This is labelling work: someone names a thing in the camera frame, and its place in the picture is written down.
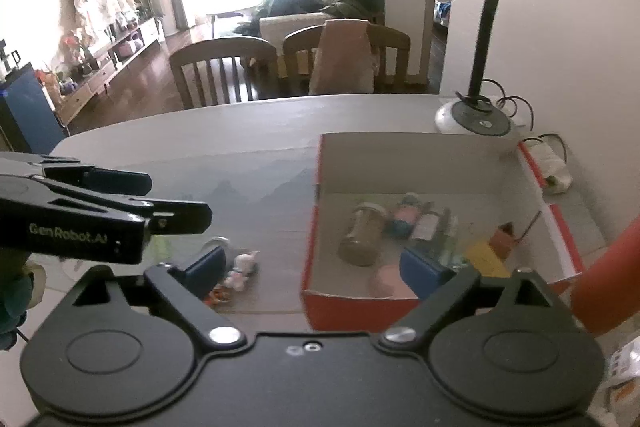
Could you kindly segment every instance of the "open box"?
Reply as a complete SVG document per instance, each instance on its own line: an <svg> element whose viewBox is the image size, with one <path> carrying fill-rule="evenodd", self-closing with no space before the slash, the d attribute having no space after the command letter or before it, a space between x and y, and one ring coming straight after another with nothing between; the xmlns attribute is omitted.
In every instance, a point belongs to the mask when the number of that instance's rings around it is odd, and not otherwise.
<svg viewBox="0 0 640 427"><path fill-rule="evenodd" d="M418 193L423 202L434 201L436 209L448 206L458 216L461 252L508 221L519 236L540 212L506 267L530 267L549 283L572 279L584 269L581 255L587 252L578 251L572 234L576 230L568 223L584 227L585 219L565 219L560 204L545 201L544 184L526 147L513 140L373 132L323 135L302 278L309 323L316 330L381 331L418 303L369 294L371 275L382 264L398 263L402 243L385 237L380 259L371 267L352 266L337 256L354 207L368 201L393 211L406 192Z"/></svg>

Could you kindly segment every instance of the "lamp base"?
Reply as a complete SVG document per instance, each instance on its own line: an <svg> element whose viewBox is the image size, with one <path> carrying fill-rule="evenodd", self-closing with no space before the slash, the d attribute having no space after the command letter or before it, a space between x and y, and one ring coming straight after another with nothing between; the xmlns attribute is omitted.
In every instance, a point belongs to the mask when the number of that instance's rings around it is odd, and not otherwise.
<svg viewBox="0 0 640 427"><path fill-rule="evenodd" d="M505 136L511 130L509 117L497 107L486 104L484 110L478 110L462 100L439 108L435 121L438 131L444 134Z"/></svg>

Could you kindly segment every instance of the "orange toy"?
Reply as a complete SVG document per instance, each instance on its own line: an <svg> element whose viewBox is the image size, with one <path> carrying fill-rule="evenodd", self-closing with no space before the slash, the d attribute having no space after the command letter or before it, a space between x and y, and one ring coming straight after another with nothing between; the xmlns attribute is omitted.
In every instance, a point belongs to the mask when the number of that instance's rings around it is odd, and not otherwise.
<svg viewBox="0 0 640 427"><path fill-rule="evenodd" d="M578 277L571 309L594 335L640 311L640 216Z"/></svg>

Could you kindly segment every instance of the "chair backrest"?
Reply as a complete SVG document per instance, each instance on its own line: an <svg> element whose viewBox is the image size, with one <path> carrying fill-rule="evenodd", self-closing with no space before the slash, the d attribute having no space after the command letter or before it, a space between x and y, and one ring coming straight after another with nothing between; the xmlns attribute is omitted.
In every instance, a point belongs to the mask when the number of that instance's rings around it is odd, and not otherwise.
<svg viewBox="0 0 640 427"><path fill-rule="evenodd" d="M240 68L236 58L241 59ZM255 59L255 64L251 63L252 58ZM169 57L169 65L184 108L190 109L196 107L194 101L201 107L218 105L218 91L222 94L220 103L230 103L228 73L236 102L242 101L241 85L246 88L248 101L254 99L254 89L260 95L259 98L267 98L265 94L277 90L277 58L276 48L263 39L225 37L189 44ZM217 65L214 66L217 75L214 75L212 60L217 61ZM200 62L204 64L205 73L202 72ZM220 78L220 89L217 88L215 76Z"/></svg>
<svg viewBox="0 0 640 427"><path fill-rule="evenodd" d="M311 26L287 35L284 39L282 52L287 67L287 77L294 84L292 89L301 90L300 84L305 80L305 75L300 74L297 53L306 52L306 70L310 76L314 67L313 50L318 47L321 35L322 26ZM394 73L392 86L394 92L403 92L406 72L409 67L409 50L411 49L409 35L378 24L369 24L367 35L371 44L371 53L380 58L380 68L374 77L374 91L389 91L390 83L387 82L386 77L386 49L395 48L398 54L396 55L396 73Z"/></svg>

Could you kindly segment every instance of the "white label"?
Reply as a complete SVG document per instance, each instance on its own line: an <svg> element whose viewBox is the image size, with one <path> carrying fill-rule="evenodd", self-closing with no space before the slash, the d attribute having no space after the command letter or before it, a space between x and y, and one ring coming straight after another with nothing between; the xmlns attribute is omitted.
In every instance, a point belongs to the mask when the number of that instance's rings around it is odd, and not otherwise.
<svg viewBox="0 0 640 427"><path fill-rule="evenodd" d="M423 239L425 241L433 239L439 221L440 216L438 214L424 214L418 224L415 225L411 239Z"/></svg>

